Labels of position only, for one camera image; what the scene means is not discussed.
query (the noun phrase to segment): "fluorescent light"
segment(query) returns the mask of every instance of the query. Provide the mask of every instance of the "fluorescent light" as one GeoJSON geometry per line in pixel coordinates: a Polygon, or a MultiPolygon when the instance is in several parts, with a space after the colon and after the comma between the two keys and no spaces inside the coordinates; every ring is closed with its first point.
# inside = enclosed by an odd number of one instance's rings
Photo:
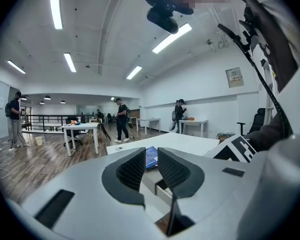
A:
{"type": "Polygon", "coordinates": [[[71,72],[77,72],[74,63],[72,62],[70,53],[65,53],[64,57],[65,57],[66,62],[68,63],[68,66],[69,66],[71,72]]]}
{"type": "Polygon", "coordinates": [[[164,48],[166,48],[168,45],[170,45],[172,42],[177,40],[179,37],[183,36],[185,33],[192,30],[192,27],[189,25],[189,23],[186,23],[182,27],[179,28],[178,33],[169,35],[166,39],[164,39],[159,45],[154,48],[152,51],[155,54],[160,53],[164,48]]]}
{"type": "Polygon", "coordinates": [[[62,30],[62,20],[60,12],[60,0],[50,0],[52,19],[56,30],[62,30]]]}
{"type": "Polygon", "coordinates": [[[26,72],[24,72],[20,67],[18,67],[16,64],[14,64],[11,60],[8,60],[8,63],[14,67],[16,70],[20,71],[22,74],[25,74],[26,72]]]}
{"type": "Polygon", "coordinates": [[[130,73],[130,75],[128,75],[126,79],[131,80],[141,69],[141,66],[136,66],[135,69],[130,73]]]}

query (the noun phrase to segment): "railing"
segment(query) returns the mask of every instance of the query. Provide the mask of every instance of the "railing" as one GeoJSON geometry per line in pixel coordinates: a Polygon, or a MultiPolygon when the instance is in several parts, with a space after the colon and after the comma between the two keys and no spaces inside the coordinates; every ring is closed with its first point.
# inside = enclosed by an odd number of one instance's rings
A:
{"type": "Polygon", "coordinates": [[[22,115],[20,120],[24,132],[62,133],[61,127],[67,124],[66,119],[68,117],[81,118],[81,123],[89,123],[89,119],[93,115],[22,115]]]}

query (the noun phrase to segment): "wooden floor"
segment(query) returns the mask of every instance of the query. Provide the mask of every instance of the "wooden floor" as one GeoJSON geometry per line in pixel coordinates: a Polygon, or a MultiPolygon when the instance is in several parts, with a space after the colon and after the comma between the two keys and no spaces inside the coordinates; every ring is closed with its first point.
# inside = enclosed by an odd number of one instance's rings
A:
{"type": "MultiPolygon", "coordinates": [[[[30,142],[29,147],[17,148],[14,157],[0,165],[1,168],[10,171],[7,177],[0,179],[3,194],[21,204],[37,188],[69,166],[107,155],[106,147],[116,145],[114,140],[117,138],[117,126],[113,123],[105,125],[105,128],[111,137],[111,141],[106,139],[101,131],[98,131],[98,155],[95,152],[92,139],[86,134],[81,134],[79,138],[82,140],[83,145],[76,145],[77,149],[71,157],[68,156],[67,148],[64,147],[64,135],[24,133],[25,140],[30,142]],[[35,137],[38,136],[43,137],[42,146],[36,144],[35,137]]],[[[136,141],[164,134],[151,129],[147,131],[147,136],[145,136],[145,130],[139,130],[137,132],[136,129],[129,129],[136,141]]],[[[12,156],[9,154],[10,145],[8,140],[0,141],[0,163],[12,156]]],[[[7,175],[7,172],[0,170],[0,177],[5,175],[7,175]]]]}

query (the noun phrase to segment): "ceiling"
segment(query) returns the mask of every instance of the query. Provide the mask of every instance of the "ceiling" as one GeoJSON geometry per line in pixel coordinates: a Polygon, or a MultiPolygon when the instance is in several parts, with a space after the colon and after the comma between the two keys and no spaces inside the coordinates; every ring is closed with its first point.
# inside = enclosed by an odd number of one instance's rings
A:
{"type": "MultiPolygon", "coordinates": [[[[103,95],[87,95],[87,94],[69,94],[69,93],[47,93],[47,94],[30,94],[26,96],[27,100],[22,100],[22,104],[40,105],[44,101],[45,105],[60,104],[65,101],[66,104],[77,106],[100,106],[104,103],[110,103],[111,96],[103,95]],[[49,95],[51,100],[45,100],[44,97],[49,95]]],[[[125,102],[129,102],[130,98],[122,98],[125,102]]]]}
{"type": "Polygon", "coordinates": [[[155,54],[169,34],[147,20],[144,0],[60,0],[60,7],[63,29],[56,30],[50,0],[20,0],[0,29],[0,65],[16,74],[7,64],[12,60],[32,82],[131,86],[213,48],[218,52],[219,22],[238,32],[232,3],[204,4],[193,15],[174,13],[179,26],[189,23],[192,30],[155,54]],[[64,53],[71,53],[77,73],[64,53]],[[140,73],[126,80],[136,66],[140,73]]]}

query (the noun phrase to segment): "standing person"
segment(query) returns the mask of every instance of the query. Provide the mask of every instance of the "standing person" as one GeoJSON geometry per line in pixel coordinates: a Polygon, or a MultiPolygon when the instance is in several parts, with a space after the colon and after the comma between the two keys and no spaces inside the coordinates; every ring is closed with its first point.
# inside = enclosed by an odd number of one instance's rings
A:
{"type": "Polygon", "coordinates": [[[21,145],[25,147],[29,144],[29,142],[26,142],[22,134],[22,128],[20,122],[21,111],[20,111],[20,104],[19,104],[20,97],[21,97],[21,92],[17,91],[14,96],[14,99],[10,101],[10,122],[12,128],[13,146],[15,148],[19,148],[21,147],[21,145]]]}
{"type": "Polygon", "coordinates": [[[121,98],[117,98],[115,100],[116,104],[119,106],[118,113],[116,114],[116,129],[118,131],[118,139],[114,142],[121,142],[121,134],[122,131],[125,134],[125,139],[123,142],[127,142],[129,140],[129,133],[127,130],[127,106],[123,103],[121,98]]]}
{"type": "MultiPolygon", "coordinates": [[[[182,117],[184,116],[184,112],[186,112],[187,108],[184,106],[185,101],[181,98],[176,101],[176,105],[174,107],[174,113],[175,113],[175,121],[178,129],[176,130],[176,133],[180,133],[180,122],[179,120],[182,120],[182,117]]],[[[181,134],[184,132],[184,125],[181,125],[181,134]]]]}

